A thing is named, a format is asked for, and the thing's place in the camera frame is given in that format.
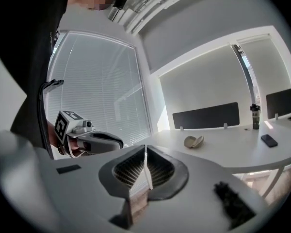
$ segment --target desk divider panel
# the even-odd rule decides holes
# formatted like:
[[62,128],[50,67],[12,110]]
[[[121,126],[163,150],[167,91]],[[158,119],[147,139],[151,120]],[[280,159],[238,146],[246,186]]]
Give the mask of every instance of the desk divider panel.
[[268,119],[291,113],[291,89],[266,95]]
[[225,123],[228,126],[236,126],[239,125],[238,103],[173,113],[173,118],[176,129],[180,129],[180,127],[184,129],[220,128]]

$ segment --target white wall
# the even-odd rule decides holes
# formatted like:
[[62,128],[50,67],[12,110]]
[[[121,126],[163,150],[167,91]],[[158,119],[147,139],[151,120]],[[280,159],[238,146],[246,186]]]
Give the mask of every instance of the white wall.
[[150,82],[150,70],[146,54],[139,36],[133,37],[124,31],[123,26],[107,18],[107,11],[91,11],[77,5],[67,7],[60,22],[61,30],[86,31],[107,35],[124,41],[136,48],[138,64],[143,78],[144,92],[148,104],[148,114],[153,132],[158,131],[157,123],[164,110],[164,98],[159,83]]
[[271,39],[241,44],[257,79],[262,120],[268,120],[266,95],[291,88],[285,65]]
[[248,84],[230,46],[193,59],[160,80],[171,129],[175,128],[173,113],[231,102],[238,103],[240,125],[252,123]]
[[269,0],[181,0],[140,32],[151,72],[219,37],[274,25],[291,52],[291,31]]

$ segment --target black sleeve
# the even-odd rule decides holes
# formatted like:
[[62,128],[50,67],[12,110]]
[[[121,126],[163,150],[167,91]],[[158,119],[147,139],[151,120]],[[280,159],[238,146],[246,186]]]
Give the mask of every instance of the black sleeve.
[[0,58],[27,94],[11,131],[43,147],[37,100],[67,0],[0,0]]

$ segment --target window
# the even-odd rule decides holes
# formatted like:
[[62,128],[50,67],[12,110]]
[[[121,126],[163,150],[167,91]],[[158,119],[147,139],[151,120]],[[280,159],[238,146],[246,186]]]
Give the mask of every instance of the window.
[[242,65],[245,77],[247,79],[249,90],[252,96],[252,103],[261,106],[261,99],[259,95],[259,88],[257,79],[254,75],[253,69],[250,66],[249,60],[240,46],[234,45],[233,49]]
[[71,110],[132,145],[150,136],[135,49],[87,33],[69,32],[52,65],[49,80],[65,83],[48,96],[47,118]]

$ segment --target white desk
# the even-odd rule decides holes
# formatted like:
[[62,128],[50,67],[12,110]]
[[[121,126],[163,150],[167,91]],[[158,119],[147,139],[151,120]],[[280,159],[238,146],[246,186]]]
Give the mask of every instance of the white desk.
[[[165,130],[136,145],[154,145],[168,154],[168,149],[198,156],[213,161],[232,173],[249,173],[263,170],[278,169],[270,176],[268,185],[263,189],[264,197],[280,177],[283,167],[291,164],[291,122],[287,116],[279,120],[269,120],[273,129],[261,122],[259,130],[253,130],[252,125],[228,129],[206,130]],[[278,146],[269,148],[260,137],[269,134]],[[204,135],[204,144],[190,150],[183,145],[184,139],[189,136]]]

